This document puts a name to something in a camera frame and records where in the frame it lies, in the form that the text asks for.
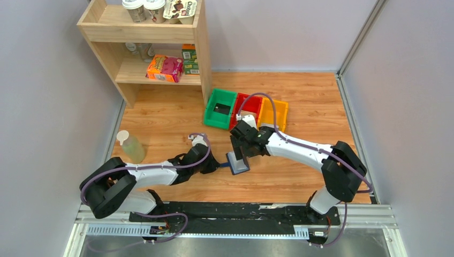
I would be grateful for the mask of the black card in bin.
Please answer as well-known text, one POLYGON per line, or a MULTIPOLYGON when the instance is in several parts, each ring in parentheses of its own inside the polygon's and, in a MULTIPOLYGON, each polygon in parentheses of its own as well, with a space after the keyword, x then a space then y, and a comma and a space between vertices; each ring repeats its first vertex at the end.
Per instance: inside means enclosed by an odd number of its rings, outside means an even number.
POLYGON ((214 106, 213 112, 220 113, 223 115, 229 115, 230 109, 231 109, 230 105, 216 103, 214 106))

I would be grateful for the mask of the orange pink snack box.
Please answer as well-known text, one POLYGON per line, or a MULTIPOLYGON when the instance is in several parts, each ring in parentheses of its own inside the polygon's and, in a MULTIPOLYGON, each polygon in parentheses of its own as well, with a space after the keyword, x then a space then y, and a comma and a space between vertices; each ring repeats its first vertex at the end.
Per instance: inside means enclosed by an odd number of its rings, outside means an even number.
POLYGON ((184 60, 179 57, 156 54, 147 67, 149 79, 164 82, 180 82, 184 60))

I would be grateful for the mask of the gold card in bin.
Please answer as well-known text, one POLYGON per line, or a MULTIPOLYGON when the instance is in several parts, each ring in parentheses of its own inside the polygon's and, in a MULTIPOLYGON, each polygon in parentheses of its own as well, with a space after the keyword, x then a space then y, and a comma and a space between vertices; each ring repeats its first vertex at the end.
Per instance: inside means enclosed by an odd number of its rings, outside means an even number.
POLYGON ((240 114, 241 114, 242 117, 251 115, 251 116, 254 117, 254 119, 256 119, 256 116, 257 116, 256 113, 250 112, 250 111, 245 111, 245 110, 242 110, 240 114))

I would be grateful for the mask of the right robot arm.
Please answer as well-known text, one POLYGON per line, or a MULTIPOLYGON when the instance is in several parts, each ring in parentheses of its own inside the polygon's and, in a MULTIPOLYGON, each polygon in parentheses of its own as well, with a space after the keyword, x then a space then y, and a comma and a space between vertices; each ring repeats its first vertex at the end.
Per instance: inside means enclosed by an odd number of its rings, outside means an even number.
POLYGON ((291 137, 271 127, 255 127, 239 121, 230 131, 233 153, 237 160, 255 156, 283 157, 319 171, 325 185, 308 200, 307 220, 321 223, 331 207, 350 203, 365 182, 367 169, 346 142, 335 145, 313 143, 291 137))

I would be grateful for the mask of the green juice carton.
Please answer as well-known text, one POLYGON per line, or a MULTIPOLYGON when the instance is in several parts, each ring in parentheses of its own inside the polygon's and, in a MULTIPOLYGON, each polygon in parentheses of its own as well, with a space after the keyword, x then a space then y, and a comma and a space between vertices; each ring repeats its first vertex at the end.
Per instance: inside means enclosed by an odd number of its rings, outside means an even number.
POLYGON ((199 75, 199 65, 197 61, 196 49, 194 44, 183 44, 181 48, 183 57, 183 70, 188 75, 199 75))

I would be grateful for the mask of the green liquid bottle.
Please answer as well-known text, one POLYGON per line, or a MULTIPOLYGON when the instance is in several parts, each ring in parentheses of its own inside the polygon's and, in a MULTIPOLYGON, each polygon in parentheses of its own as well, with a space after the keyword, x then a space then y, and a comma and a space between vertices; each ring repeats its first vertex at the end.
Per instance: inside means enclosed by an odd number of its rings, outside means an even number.
POLYGON ((129 131, 119 131, 116 135, 116 139, 119 141, 123 152, 133 163, 141 163, 145 159, 145 149, 143 145, 129 131))

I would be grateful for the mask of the red plastic bin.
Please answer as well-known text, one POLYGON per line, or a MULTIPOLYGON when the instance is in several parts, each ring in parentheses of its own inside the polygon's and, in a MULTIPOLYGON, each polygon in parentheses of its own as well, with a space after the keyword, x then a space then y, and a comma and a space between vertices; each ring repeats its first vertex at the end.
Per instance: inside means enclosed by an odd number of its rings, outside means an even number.
MULTIPOLYGON (((248 94, 244 94, 244 93, 238 93, 237 94, 235 103, 233 105, 233 109, 232 109, 232 113, 231 113, 231 117, 230 117, 230 124, 229 124, 228 130, 232 130, 234 128, 234 126, 237 124, 236 114, 238 113, 238 110, 240 109, 242 103, 244 102, 244 100, 247 97, 249 97, 248 94)), ((256 113, 257 116, 256 116, 255 120, 256 120, 256 124, 257 124, 258 123, 258 117, 259 117, 260 110, 261 110, 261 106, 262 106, 262 98, 259 97, 259 96, 253 96, 246 102, 246 104, 244 105, 242 110, 256 113)))

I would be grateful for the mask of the yellow plastic bin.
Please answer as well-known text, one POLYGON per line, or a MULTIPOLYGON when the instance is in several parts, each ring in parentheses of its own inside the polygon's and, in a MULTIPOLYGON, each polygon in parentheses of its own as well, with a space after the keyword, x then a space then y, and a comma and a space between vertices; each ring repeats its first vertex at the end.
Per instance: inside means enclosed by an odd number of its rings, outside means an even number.
POLYGON ((289 104, 287 102, 274 100, 276 113, 274 114, 273 106, 266 97, 262 99, 262 105, 258 116, 257 126, 274 127, 274 118, 276 118, 276 127, 284 132, 286 129, 286 120, 289 104))

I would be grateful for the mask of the clear bottle on shelf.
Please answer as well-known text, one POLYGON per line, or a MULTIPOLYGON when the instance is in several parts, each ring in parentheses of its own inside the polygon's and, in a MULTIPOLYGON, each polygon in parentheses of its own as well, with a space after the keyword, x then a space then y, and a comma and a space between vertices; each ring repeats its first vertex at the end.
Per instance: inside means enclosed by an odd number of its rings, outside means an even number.
POLYGON ((155 51, 151 43, 125 43, 126 49, 135 56, 140 56, 140 58, 145 63, 150 63, 155 57, 155 51))

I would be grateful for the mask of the white lidded cup right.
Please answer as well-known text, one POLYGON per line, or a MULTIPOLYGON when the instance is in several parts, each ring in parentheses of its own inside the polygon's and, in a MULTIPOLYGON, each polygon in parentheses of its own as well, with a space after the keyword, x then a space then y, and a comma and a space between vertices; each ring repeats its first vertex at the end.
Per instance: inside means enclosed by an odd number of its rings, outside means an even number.
POLYGON ((166 0, 145 0, 143 6, 150 13, 154 23, 162 24, 166 21, 163 16, 165 4, 166 0))

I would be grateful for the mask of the navy blue card holder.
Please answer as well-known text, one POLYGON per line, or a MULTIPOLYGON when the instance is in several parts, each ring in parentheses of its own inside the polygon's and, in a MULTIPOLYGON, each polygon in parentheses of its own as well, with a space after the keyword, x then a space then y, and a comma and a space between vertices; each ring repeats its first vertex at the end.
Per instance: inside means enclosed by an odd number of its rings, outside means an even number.
POLYGON ((240 159, 237 159, 233 151, 226 154, 227 161, 220 164, 221 168, 230 168, 233 175, 238 175, 247 171, 250 171, 250 166, 243 154, 240 154, 240 159))

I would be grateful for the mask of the white lidded cup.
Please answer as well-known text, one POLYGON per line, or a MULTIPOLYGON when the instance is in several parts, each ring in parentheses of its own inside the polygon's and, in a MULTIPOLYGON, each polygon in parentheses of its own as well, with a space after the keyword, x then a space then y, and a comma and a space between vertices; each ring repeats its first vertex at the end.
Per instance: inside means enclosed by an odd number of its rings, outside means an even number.
POLYGON ((145 0, 143 6, 150 13, 154 23, 162 24, 166 21, 163 16, 165 4, 166 0, 145 0))
POLYGON ((122 6, 126 9, 134 23, 142 23, 146 20, 144 0, 122 0, 122 6))

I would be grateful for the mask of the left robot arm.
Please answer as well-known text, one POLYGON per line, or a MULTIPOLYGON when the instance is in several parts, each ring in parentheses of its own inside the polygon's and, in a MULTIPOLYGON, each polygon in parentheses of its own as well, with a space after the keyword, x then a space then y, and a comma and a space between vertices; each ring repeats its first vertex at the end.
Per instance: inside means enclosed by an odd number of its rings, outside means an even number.
POLYGON ((81 182, 80 198, 96 219, 116 211, 131 211, 157 222, 164 214, 163 206, 157 203, 159 198, 139 188, 181 184, 196 173, 209 174, 220 166, 210 148, 202 143, 162 163, 132 164, 112 157, 81 182))

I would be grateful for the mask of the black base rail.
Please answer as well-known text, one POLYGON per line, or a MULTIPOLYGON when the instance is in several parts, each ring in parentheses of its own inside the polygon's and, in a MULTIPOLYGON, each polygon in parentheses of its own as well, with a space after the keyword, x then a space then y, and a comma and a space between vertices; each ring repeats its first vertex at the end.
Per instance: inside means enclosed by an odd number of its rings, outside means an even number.
POLYGON ((306 216, 305 206, 240 202, 175 202, 156 207, 152 215, 173 214, 168 218, 145 218, 130 214, 131 222, 167 222, 170 232, 289 235, 296 225, 340 225, 338 209, 330 208, 317 218, 306 216))

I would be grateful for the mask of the green plastic bin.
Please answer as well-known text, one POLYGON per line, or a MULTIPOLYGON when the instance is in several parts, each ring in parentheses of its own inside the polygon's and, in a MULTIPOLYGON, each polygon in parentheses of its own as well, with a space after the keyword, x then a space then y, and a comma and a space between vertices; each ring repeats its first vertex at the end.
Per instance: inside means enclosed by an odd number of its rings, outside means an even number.
POLYGON ((205 108, 203 123, 227 130, 237 94, 233 91, 214 88, 205 108))

